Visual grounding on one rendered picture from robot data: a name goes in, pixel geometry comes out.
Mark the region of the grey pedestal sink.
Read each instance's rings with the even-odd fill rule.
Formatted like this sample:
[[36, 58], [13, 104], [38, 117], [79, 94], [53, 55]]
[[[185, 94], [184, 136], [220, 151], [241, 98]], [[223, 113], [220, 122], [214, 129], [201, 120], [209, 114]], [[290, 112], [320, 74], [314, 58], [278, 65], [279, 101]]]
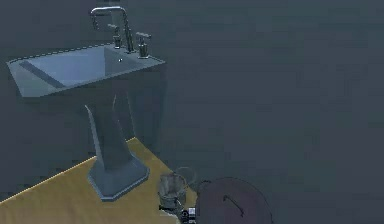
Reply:
[[7, 67], [28, 105], [51, 113], [85, 108], [96, 154], [88, 180], [101, 200], [115, 201], [148, 179], [149, 167], [126, 143], [116, 105], [128, 104], [135, 137], [154, 142], [165, 61], [104, 44], [13, 59]]

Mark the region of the chrome curved faucet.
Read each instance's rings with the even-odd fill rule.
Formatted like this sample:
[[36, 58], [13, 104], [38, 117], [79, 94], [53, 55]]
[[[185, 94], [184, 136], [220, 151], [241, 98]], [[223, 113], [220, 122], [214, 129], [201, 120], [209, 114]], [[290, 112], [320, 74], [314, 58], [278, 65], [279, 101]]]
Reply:
[[122, 20], [124, 24], [124, 35], [126, 39], [126, 50], [128, 53], [134, 53], [134, 45], [131, 34], [131, 29], [128, 24], [128, 16], [126, 10], [121, 6], [104, 6], [104, 7], [96, 7], [90, 11], [90, 16], [92, 19], [92, 25], [95, 30], [99, 29], [97, 17], [104, 14], [112, 14], [113, 12], [120, 12], [122, 15]]

